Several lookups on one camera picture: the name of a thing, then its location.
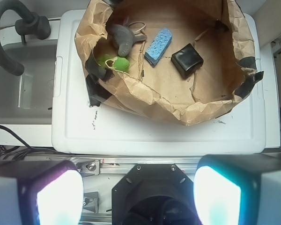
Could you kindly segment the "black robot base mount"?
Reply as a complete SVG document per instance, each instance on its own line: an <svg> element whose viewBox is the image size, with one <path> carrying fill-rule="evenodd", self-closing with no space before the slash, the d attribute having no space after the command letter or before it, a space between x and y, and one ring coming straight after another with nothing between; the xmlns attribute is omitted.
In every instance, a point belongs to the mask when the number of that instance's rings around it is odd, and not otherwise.
<svg viewBox="0 0 281 225"><path fill-rule="evenodd" d="M200 225L193 181L165 165L133 167L113 188L114 225Z"/></svg>

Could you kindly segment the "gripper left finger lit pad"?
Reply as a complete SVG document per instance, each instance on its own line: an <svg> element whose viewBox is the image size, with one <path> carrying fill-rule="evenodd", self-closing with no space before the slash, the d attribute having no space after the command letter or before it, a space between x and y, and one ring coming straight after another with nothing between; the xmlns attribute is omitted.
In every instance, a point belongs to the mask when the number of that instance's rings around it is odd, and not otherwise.
<svg viewBox="0 0 281 225"><path fill-rule="evenodd" d="M77 225L83 193L69 160L0 160L0 225Z"/></svg>

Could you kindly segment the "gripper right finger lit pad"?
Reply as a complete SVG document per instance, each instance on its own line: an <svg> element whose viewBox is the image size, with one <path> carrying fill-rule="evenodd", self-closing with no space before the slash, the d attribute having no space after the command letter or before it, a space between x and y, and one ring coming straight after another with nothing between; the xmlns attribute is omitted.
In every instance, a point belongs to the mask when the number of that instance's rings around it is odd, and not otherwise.
<svg viewBox="0 0 281 225"><path fill-rule="evenodd" d="M205 155L193 195L204 225L281 225L281 154Z"/></svg>

